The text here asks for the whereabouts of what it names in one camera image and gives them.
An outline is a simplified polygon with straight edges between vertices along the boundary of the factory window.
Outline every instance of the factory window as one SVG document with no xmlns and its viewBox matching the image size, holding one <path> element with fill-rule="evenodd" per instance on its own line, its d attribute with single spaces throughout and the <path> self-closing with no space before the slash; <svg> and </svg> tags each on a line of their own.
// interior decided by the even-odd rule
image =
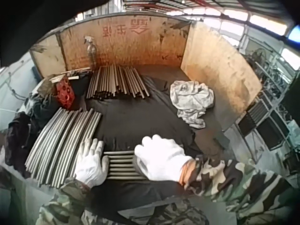
<svg viewBox="0 0 300 225">
<path fill-rule="evenodd" d="M 207 8 L 205 10 L 205 14 L 206 15 L 221 15 L 221 13 L 214 8 Z"/>
<path fill-rule="evenodd" d="M 205 8 L 194 8 L 193 9 L 193 14 L 203 15 L 203 14 L 205 14 Z"/>
<path fill-rule="evenodd" d="M 171 12 L 166 12 L 167 15 L 182 15 L 183 12 L 181 11 L 171 11 Z"/>
<path fill-rule="evenodd" d="M 205 18 L 203 21 L 206 25 L 216 28 L 216 29 L 220 29 L 221 26 L 221 22 L 218 19 L 209 19 L 209 18 Z"/>
<path fill-rule="evenodd" d="M 300 67 L 300 57 L 288 49 L 284 49 L 281 56 L 293 67 L 294 70 Z"/>
<path fill-rule="evenodd" d="M 233 45 L 233 46 L 239 46 L 239 41 L 238 40 L 235 40 L 235 39 L 233 39 L 233 38 L 231 38 L 231 37 L 228 37 L 228 36 L 226 36 L 226 35 L 222 35 L 231 45 Z"/>
<path fill-rule="evenodd" d="M 226 30 L 226 31 L 231 32 L 233 34 L 242 36 L 243 32 L 244 32 L 244 27 L 241 26 L 241 25 L 237 25 L 235 23 L 232 23 L 232 22 L 224 21 L 221 24 L 221 30 Z"/>
<path fill-rule="evenodd" d="M 246 13 L 246 12 L 226 9 L 224 11 L 224 14 L 229 16 L 230 18 L 234 18 L 234 19 L 238 19 L 238 20 L 246 21 L 248 19 L 248 13 Z"/>
<path fill-rule="evenodd" d="M 272 20 L 268 20 L 266 18 L 257 16 L 257 15 L 251 16 L 250 22 L 255 25 L 261 26 L 267 30 L 270 30 L 276 34 L 279 34 L 279 35 L 284 35 L 286 28 L 287 28 L 287 26 L 284 24 L 281 24 L 281 23 L 278 23 L 278 22 L 275 22 Z"/>
</svg>

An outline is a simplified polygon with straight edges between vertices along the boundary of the bundle of metal rods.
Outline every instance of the bundle of metal rods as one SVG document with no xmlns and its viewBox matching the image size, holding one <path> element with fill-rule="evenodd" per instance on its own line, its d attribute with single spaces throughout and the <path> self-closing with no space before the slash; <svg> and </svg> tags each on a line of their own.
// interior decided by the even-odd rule
<svg viewBox="0 0 300 225">
<path fill-rule="evenodd" d="M 101 114 L 60 108 L 42 130 L 27 160 L 26 168 L 39 184 L 59 188 L 74 175 L 80 142 L 92 138 Z"/>
<path fill-rule="evenodd" d="M 105 151 L 109 157 L 108 180 L 146 180 L 133 166 L 134 151 Z"/>
<path fill-rule="evenodd" d="M 143 79 L 133 67 L 107 66 L 94 71 L 86 98 L 114 98 L 118 94 L 150 96 Z"/>
</svg>

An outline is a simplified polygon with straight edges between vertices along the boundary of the ceiling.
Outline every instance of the ceiling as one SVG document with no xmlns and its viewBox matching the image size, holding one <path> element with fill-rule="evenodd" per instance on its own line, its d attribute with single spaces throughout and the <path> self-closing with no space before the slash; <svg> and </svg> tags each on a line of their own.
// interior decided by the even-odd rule
<svg viewBox="0 0 300 225">
<path fill-rule="evenodd" d="M 187 8 L 227 8 L 244 10 L 277 20 L 290 20 L 288 12 L 278 0 L 123 0 L 126 11 L 166 13 Z"/>
</svg>

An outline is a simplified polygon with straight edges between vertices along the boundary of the black tarp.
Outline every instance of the black tarp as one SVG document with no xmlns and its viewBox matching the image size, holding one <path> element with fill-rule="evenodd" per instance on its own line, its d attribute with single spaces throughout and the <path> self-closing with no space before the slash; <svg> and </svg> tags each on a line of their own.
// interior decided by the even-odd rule
<svg viewBox="0 0 300 225">
<path fill-rule="evenodd" d="M 126 96 L 105 101 L 86 100 L 87 110 L 94 108 L 103 114 L 94 137 L 104 140 L 105 151 L 133 150 L 143 137 L 159 134 L 182 144 L 187 155 L 195 157 L 202 154 L 194 142 L 192 129 L 177 117 L 177 109 L 171 103 L 166 82 L 148 77 L 144 77 L 144 82 L 150 92 L 150 97 L 145 99 Z M 92 212 L 115 222 L 134 224 L 117 211 L 189 193 L 172 181 L 107 180 L 93 188 L 92 194 Z"/>
</svg>

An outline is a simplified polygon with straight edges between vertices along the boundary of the plywood board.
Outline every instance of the plywood board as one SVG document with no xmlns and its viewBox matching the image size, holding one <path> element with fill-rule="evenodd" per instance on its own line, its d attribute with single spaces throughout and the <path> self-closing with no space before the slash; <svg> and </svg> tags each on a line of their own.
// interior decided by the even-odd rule
<svg viewBox="0 0 300 225">
<path fill-rule="evenodd" d="M 228 129 L 254 100 L 262 86 L 242 55 L 202 22 L 191 25 L 181 69 L 215 92 L 214 114 Z"/>
<path fill-rule="evenodd" d="M 180 67 L 189 22 L 152 15 L 116 15 L 76 24 L 60 37 L 68 69 L 90 65 L 84 37 L 93 37 L 99 65 Z"/>
<path fill-rule="evenodd" d="M 51 35 L 31 48 L 31 55 L 43 77 L 66 71 L 65 62 L 56 35 Z"/>
</svg>

